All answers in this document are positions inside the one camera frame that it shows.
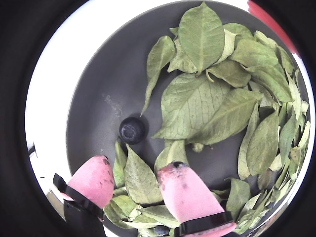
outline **blueberry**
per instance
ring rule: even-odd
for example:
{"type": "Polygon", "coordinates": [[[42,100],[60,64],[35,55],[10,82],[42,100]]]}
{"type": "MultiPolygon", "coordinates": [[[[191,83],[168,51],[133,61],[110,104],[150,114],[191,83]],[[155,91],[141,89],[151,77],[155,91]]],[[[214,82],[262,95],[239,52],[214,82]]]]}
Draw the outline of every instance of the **blueberry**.
{"type": "Polygon", "coordinates": [[[170,229],[167,226],[156,226],[155,234],[160,236],[168,236],[170,229]]]}
{"type": "Polygon", "coordinates": [[[129,117],[120,124],[119,134],[124,142],[134,145],[145,138],[146,130],[139,118],[129,117]]]}

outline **gray surface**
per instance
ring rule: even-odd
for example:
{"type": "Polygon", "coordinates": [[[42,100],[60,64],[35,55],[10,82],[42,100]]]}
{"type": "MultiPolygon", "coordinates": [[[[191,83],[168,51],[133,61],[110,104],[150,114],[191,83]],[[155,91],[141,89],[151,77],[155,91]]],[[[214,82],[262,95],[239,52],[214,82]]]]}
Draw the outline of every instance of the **gray surface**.
{"type": "MultiPolygon", "coordinates": [[[[106,155],[113,165],[114,144],[121,121],[139,115],[144,105],[146,59],[150,49],[159,37],[172,36],[168,28],[177,27],[183,13],[199,4],[198,1],[176,2],[144,13],[120,28],[91,59],[76,88],[68,118],[67,152],[72,174],[94,155],[106,155]]],[[[208,2],[208,5],[217,12],[223,24],[237,22],[252,31],[260,30],[285,48],[270,28],[250,14],[222,3],[208,2]]],[[[169,74],[166,68],[162,70],[150,106],[142,116],[149,129],[148,136],[140,144],[131,146],[151,167],[164,145],[163,140],[151,138],[162,123],[161,95],[179,74],[169,74]]],[[[307,101],[305,86],[302,84],[300,88],[307,101]]],[[[213,149],[206,147],[201,154],[187,148],[190,166],[210,188],[228,188],[230,183],[224,179],[238,177],[237,155],[244,133],[213,145],[213,149]]],[[[252,177],[250,183],[254,195],[256,179],[252,177]]],[[[105,224],[118,236],[135,235],[134,231],[105,224]]]]}

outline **pile of leaves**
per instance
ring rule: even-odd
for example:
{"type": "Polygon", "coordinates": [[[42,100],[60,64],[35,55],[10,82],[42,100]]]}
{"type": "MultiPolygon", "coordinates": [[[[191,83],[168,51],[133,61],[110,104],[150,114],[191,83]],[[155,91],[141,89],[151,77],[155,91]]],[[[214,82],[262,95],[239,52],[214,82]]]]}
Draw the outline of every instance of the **pile of leaves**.
{"type": "MultiPolygon", "coordinates": [[[[204,2],[186,11],[179,27],[170,31],[174,39],[161,37],[147,60],[142,114],[162,68],[169,63],[168,72],[183,72],[162,95],[163,123],[154,138],[165,139],[165,148],[154,171],[172,161],[188,163],[185,145],[201,152],[205,145],[247,128],[238,155],[240,179],[230,178],[230,190],[213,191],[219,202],[227,200],[226,210],[237,222],[235,232],[243,234],[282,200],[302,167],[310,122],[309,104],[298,86],[299,70],[273,39],[238,23],[223,25],[204,2]],[[259,193],[250,192],[244,181],[249,176],[257,176],[259,193]]],[[[166,207],[157,205],[162,197],[154,173],[127,148],[126,159],[116,147],[119,189],[105,208],[107,217],[122,228],[139,229],[142,237],[156,236],[152,228],[157,225],[177,227],[166,207]]]]}
{"type": "Polygon", "coordinates": [[[128,146],[128,155],[115,144],[114,180],[117,189],[104,208],[107,218],[123,229],[138,229],[139,237],[173,237],[180,223],[162,202],[162,195],[151,168],[128,146]]]}

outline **dried leaf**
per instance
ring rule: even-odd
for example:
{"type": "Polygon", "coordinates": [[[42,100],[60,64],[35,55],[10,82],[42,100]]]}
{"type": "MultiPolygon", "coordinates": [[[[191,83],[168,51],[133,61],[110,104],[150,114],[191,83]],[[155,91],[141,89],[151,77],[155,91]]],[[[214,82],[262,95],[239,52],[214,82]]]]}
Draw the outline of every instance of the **dried leaf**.
{"type": "Polygon", "coordinates": [[[242,140],[239,155],[238,155],[238,175],[241,180],[245,180],[249,175],[249,169],[247,165],[247,150],[249,146],[250,139],[259,125],[259,112],[258,103],[255,105],[253,112],[251,114],[249,124],[247,127],[247,132],[242,140]]]}
{"type": "Polygon", "coordinates": [[[164,91],[161,99],[162,128],[154,138],[181,140],[190,138],[212,119],[230,86],[203,74],[181,74],[164,91]]]}
{"type": "Polygon", "coordinates": [[[162,196],[154,173],[128,145],[126,146],[128,157],[124,174],[128,195],[137,204],[161,202],[162,196]]]}
{"type": "Polygon", "coordinates": [[[241,39],[255,40],[251,31],[244,25],[238,23],[228,23],[224,25],[224,29],[237,34],[235,38],[235,47],[241,39]]]}
{"type": "Polygon", "coordinates": [[[272,175],[273,172],[271,170],[267,170],[264,173],[258,175],[257,183],[260,190],[266,189],[269,186],[272,175]]]}
{"type": "Polygon", "coordinates": [[[280,189],[282,183],[284,182],[284,180],[286,179],[287,173],[288,173],[288,167],[290,165],[290,159],[286,159],[285,164],[283,166],[283,170],[282,173],[280,174],[279,178],[277,179],[276,183],[275,183],[275,187],[277,189],[280,189]]]}
{"type": "Polygon", "coordinates": [[[282,159],[281,154],[278,154],[275,160],[272,162],[271,166],[269,167],[272,171],[279,171],[282,169],[282,159]]]}
{"type": "Polygon", "coordinates": [[[237,34],[232,33],[228,30],[224,29],[225,33],[225,46],[224,51],[222,53],[222,56],[217,60],[215,64],[223,62],[225,59],[227,59],[231,54],[234,52],[235,49],[235,38],[237,34]]]}
{"type": "Polygon", "coordinates": [[[264,86],[279,101],[293,101],[285,75],[282,75],[274,66],[259,65],[243,68],[253,76],[255,82],[264,86]]]}
{"type": "Polygon", "coordinates": [[[251,175],[261,174],[271,166],[277,155],[277,142],[278,112],[275,111],[258,125],[249,142],[247,165],[251,175]]]}
{"type": "Polygon", "coordinates": [[[226,210],[230,211],[233,219],[236,220],[241,209],[251,198],[250,186],[247,182],[230,178],[232,181],[231,192],[229,194],[226,210]]]}
{"type": "Polygon", "coordinates": [[[169,228],[177,228],[180,223],[172,216],[165,205],[150,206],[139,210],[144,216],[155,219],[169,228]]]}
{"type": "Polygon", "coordinates": [[[292,142],[295,136],[296,123],[297,122],[296,122],[295,110],[292,106],[291,117],[288,120],[288,122],[284,125],[280,134],[279,148],[280,148],[282,163],[284,163],[285,159],[288,157],[290,153],[290,148],[292,146],[292,142]]]}
{"type": "Polygon", "coordinates": [[[201,143],[193,143],[192,150],[196,153],[201,153],[203,151],[204,144],[201,143]]]}
{"type": "Polygon", "coordinates": [[[195,73],[198,71],[192,60],[181,47],[179,38],[175,39],[174,44],[176,45],[176,55],[170,62],[168,72],[170,73],[177,69],[184,73],[195,73]]]}
{"type": "Polygon", "coordinates": [[[147,80],[148,86],[146,89],[145,105],[142,114],[149,105],[150,96],[156,86],[160,72],[164,66],[167,65],[174,57],[175,46],[169,36],[160,37],[158,42],[154,45],[147,58],[147,80]]]}
{"type": "Polygon", "coordinates": [[[197,67],[197,75],[222,55],[225,34],[221,19],[205,2],[181,18],[178,37],[183,50],[197,67]]]}
{"type": "Polygon", "coordinates": [[[229,59],[210,67],[206,73],[212,73],[235,88],[245,87],[251,79],[251,75],[239,63],[229,59]]]}
{"type": "Polygon", "coordinates": [[[113,175],[117,188],[125,186],[124,168],[126,165],[127,157],[119,145],[119,142],[115,142],[115,160],[113,167],[113,175]]]}
{"type": "Polygon", "coordinates": [[[255,83],[254,81],[250,81],[249,85],[251,87],[251,90],[254,92],[260,92],[263,94],[263,98],[260,102],[260,107],[265,107],[265,106],[271,106],[273,103],[273,97],[270,94],[270,92],[265,89],[262,85],[255,83]]]}
{"type": "Polygon", "coordinates": [[[184,148],[184,140],[176,140],[170,147],[166,147],[162,150],[155,161],[155,173],[173,161],[181,161],[183,163],[189,164],[184,148]]]}
{"type": "Polygon", "coordinates": [[[278,63],[277,56],[272,49],[251,39],[241,39],[230,59],[248,68],[260,65],[273,67],[278,63]]]}
{"type": "Polygon", "coordinates": [[[189,142],[212,145],[241,132],[261,99],[262,94],[256,92],[239,88],[231,90],[213,118],[189,142]]]}

